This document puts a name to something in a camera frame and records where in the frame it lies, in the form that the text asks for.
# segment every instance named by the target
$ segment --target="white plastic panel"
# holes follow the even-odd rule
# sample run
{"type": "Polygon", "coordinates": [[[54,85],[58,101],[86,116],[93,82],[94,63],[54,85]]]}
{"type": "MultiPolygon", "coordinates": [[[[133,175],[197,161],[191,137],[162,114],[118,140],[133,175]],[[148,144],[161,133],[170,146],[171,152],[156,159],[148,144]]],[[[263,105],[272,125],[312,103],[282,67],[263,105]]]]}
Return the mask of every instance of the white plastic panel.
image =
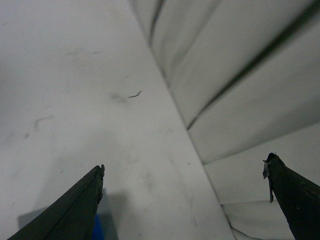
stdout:
{"type": "Polygon", "coordinates": [[[231,226],[250,238],[295,240],[277,201],[226,204],[223,210],[231,226]]]}
{"type": "Polygon", "coordinates": [[[120,240],[234,239],[127,1],[3,0],[0,26],[1,239],[101,164],[120,240]]]}
{"type": "Polygon", "coordinates": [[[189,51],[218,3],[219,0],[164,1],[154,29],[152,49],[169,84],[172,72],[189,51]]]}
{"type": "Polygon", "coordinates": [[[204,163],[320,121],[320,21],[218,99],[190,130],[204,163]]]}
{"type": "Polygon", "coordinates": [[[131,2],[135,13],[137,14],[144,35],[147,40],[149,40],[154,17],[161,0],[129,0],[129,2],[131,2]]]}
{"type": "Polygon", "coordinates": [[[276,152],[288,168],[320,185],[319,136],[320,123],[205,165],[233,228],[258,239],[294,239],[278,202],[269,203],[262,160],[276,152]]]}
{"type": "Polygon", "coordinates": [[[288,168],[320,185],[319,136],[320,123],[205,165],[219,202],[235,204],[269,200],[269,183],[263,179],[262,160],[274,152],[288,168]]]}
{"type": "MultiPolygon", "coordinates": [[[[221,88],[283,31],[310,2],[311,0],[221,1],[168,79],[185,124],[188,126],[221,88]]],[[[180,57],[180,48],[170,44],[172,39],[175,39],[174,36],[170,35],[161,40],[163,46],[166,43],[172,46],[165,50],[171,54],[162,60],[162,63],[167,60],[171,63],[171,56],[180,57]]]]}

